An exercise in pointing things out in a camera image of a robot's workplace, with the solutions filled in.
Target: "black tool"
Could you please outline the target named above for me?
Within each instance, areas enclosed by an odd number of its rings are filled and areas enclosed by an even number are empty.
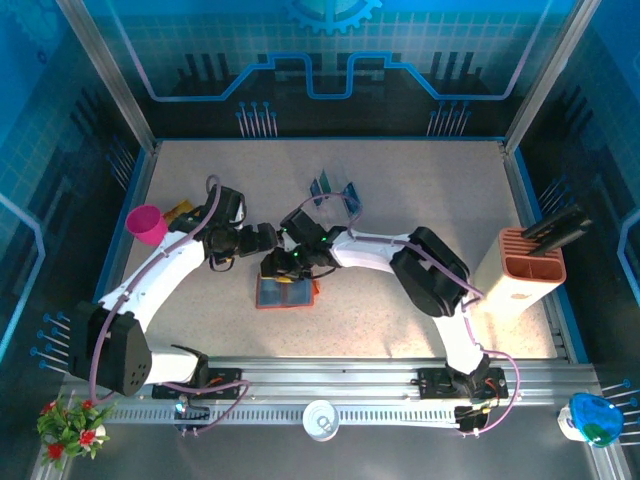
[[[522,237],[534,240],[538,246],[529,255],[542,257],[545,253],[563,247],[584,235],[593,221],[574,204],[541,220],[522,232]]]

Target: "beige table surface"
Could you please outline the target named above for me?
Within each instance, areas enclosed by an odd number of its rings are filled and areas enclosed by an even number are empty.
[[[248,223],[280,220],[309,194],[325,168],[334,190],[355,183],[364,205],[357,229],[398,234],[427,226],[471,271],[506,226],[515,206],[496,142],[418,140],[251,140],[164,142],[146,203],[163,211],[206,199],[205,179],[218,174],[244,193]],[[344,209],[315,218],[342,224]],[[126,276],[152,252],[135,241]],[[151,342],[178,343],[209,355],[443,357],[433,321],[409,301],[393,275],[342,269],[320,281],[310,308],[257,310],[256,275],[263,255],[236,261],[228,273],[203,264],[173,292],[147,332]],[[519,358],[555,357],[540,303],[517,321],[477,319],[486,348]]]

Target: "yellow object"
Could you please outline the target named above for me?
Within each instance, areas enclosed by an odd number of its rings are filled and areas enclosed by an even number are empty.
[[[189,200],[183,200],[171,210],[166,212],[163,217],[167,222],[167,225],[171,225],[171,222],[173,222],[176,218],[178,218],[183,213],[190,212],[191,210],[193,210],[193,205],[191,205],[191,202]]]

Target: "pink cup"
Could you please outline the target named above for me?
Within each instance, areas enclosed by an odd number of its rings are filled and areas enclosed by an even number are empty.
[[[140,205],[127,215],[127,230],[147,245],[157,247],[169,230],[160,209],[154,205]]]

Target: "white base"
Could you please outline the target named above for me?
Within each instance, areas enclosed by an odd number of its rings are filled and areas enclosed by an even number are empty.
[[[562,410],[560,410],[560,414],[558,415],[558,425],[560,425],[560,430],[562,430],[564,436],[569,440],[573,440],[574,442],[586,442],[584,435],[582,435],[580,430],[573,426],[569,404],[566,404],[562,407]]]

